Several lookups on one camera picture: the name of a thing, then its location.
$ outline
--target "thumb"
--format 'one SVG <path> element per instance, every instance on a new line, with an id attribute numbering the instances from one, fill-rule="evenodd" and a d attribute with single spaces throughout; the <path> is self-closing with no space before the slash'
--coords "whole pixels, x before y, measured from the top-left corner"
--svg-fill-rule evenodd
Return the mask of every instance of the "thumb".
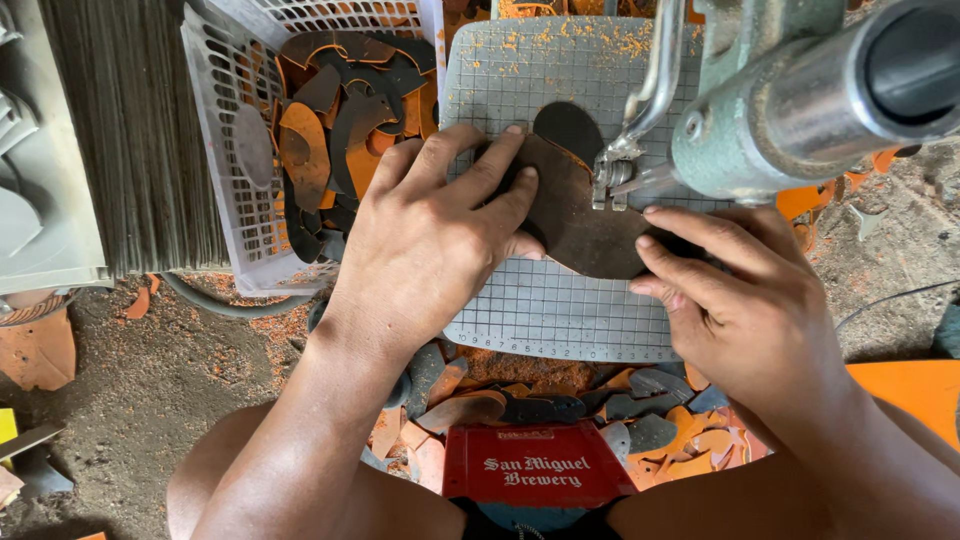
<path id="1" fill-rule="evenodd" d="M 531 260 L 540 260 L 546 255 L 546 250 L 536 238 L 520 230 L 510 236 L 503 249 L 503 259 L 520 255 Z"/>
<path id="2" fill-rule="evenodd" d="M 678 343 L 700 339 L 707 330 L 704 309 L 689 296 L 657 276 L 647 274 L 634 278 L 630 281 L 630 290 L 635 294 L 652 296 L 663 303 L 670 317 L 670 333 L 673 336 L 675 349 L 681 348 L 678 347 Z"/>

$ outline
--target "finger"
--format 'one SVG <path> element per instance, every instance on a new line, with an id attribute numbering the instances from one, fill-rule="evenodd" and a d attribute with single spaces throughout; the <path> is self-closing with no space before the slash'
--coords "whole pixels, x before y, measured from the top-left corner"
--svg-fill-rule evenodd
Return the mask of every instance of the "finger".
<path id="1" fill-rule="evenodd" d="M 748 283 L 702 260 L 677 257 L 647 234 L 636 240 L 636 252 L 651 272 L 689 296 L 721 324 L 749 296 Z"/>
<path id="2" fill-rule="evenodd" d="M 660 300 L 670 318 L 670 334 L 675 349 L 682 351 L 684 345 L 689 346 L 711 336 L 703 308 L 657 276 L 646 275 L 633 279 L 630 290 Z"/>
<path id="3" fill-rule="evenodd" d="M 423 143 L 400 188 L 415 193 L 446 185 L 446 172 L 457 156 L 486 140 L 483 132 L 468 124 L 457 124 L 432 134 Z"/>
<path id="4" fill-rule="evenodd" d="M 537 195 L 537 184 L 537 169 L 524 167 L 516 173 L 514 183 L 506 193 L 474 212 L 497 242 L 509 238 L 526 219 Z"/>
<path id="5" fill-rule="evenodd" d="M 769 278 L 780 270 L 780 258 L 742 227 L 726 219 L 678 207 L 647 207 L 651 224 L 705 248 L 734 272 Z"/>
<path id="6" fill-rule="evenodd" d="M 500 186 L 525 138 L 519 126 L 504 130 L 469 171 L 443 188 L 443 196 L 454 208 L 478 207 Z"/>
<path id="7" fill-rule="evenodd" d="M 543 244 L 524 231 L 515 231 L 503 247 L 503 257 L 497 262 L 499 264 L 506 258 L 521 256 L 530 260 L 541 260 L 546 255 Z"/>
<path id="8" fill-rule="evenodd" d="M 377 197 L 395 188 L 407 176 L 420 148 L 423 148 L 423 139 L 419 138 L 409 138 L 388 148 L 376 166 L 364 198 L 371 195 Z"/>
<path id="9" fill-rule="evenodd" d="M 800 265 L 812 272 L 810 263 L 804 257 L 790 224 L 779 210 L 767 207 L 761 209 L 719 209 L 710 215 L 733 221 L 747 233 L 770 248 L 777 255 Z"/>

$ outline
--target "san miguel brewery text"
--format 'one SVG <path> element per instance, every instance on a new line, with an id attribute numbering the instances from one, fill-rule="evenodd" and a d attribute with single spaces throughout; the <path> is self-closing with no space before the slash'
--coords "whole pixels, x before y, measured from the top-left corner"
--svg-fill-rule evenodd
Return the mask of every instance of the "san miguel brewery text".
<path id="1" fill-rule="evenodd" d="M 519 471 L 552 471 L 562 473 L 589 469 L 587 459 L 581 457 L 575 461 L 544 459 L 542 457 L 524 457 L 523 461 L 497 461 L 490 457 L 483 462 L 485 471 L 502 471 L 503 485 L 572 485 L 580 487 L 580 479 L 572 476 L 521 476 Z"/>

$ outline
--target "person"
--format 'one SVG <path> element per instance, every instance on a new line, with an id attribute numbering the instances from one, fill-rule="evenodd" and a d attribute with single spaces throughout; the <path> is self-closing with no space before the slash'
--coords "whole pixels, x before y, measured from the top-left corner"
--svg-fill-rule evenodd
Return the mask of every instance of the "person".
<path id="1" fill-rule="evenodd" d="M 517 538 L 358 456 L 414 351 L 505 258 L 544 256 L 517 230 L 535 170 L 484 204 L 523 138 L 508 128 L 450 184 L 449 164 L 485 140 L 470 126 L 383 155 L 323 320 L 286 388 L 275 404 L 218 423 L 173 475 L 174 540 Z M 663 302 L 677 353 L 775 453 L 615 501 L 565 533 L 528 537 L 956 538 L 958 454 L 847 373 L 825 290 L 785 220 L 774 209 L 644 215 L 732 270 L 676 257 L 645 235 L 636 248 L 651 273 L 631 288 Z"/>

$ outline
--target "knee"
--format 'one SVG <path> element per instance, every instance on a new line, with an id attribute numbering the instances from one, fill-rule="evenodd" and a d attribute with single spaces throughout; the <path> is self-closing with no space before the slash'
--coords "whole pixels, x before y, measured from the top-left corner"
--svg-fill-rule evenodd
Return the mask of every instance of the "knee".
<path id="1" fill-rule="evenodd" d="M 235 410 L 194 445 L 167 484 L 167 524 L 173 540 L 189 540 L 220 479 L 274 402 Z"/>

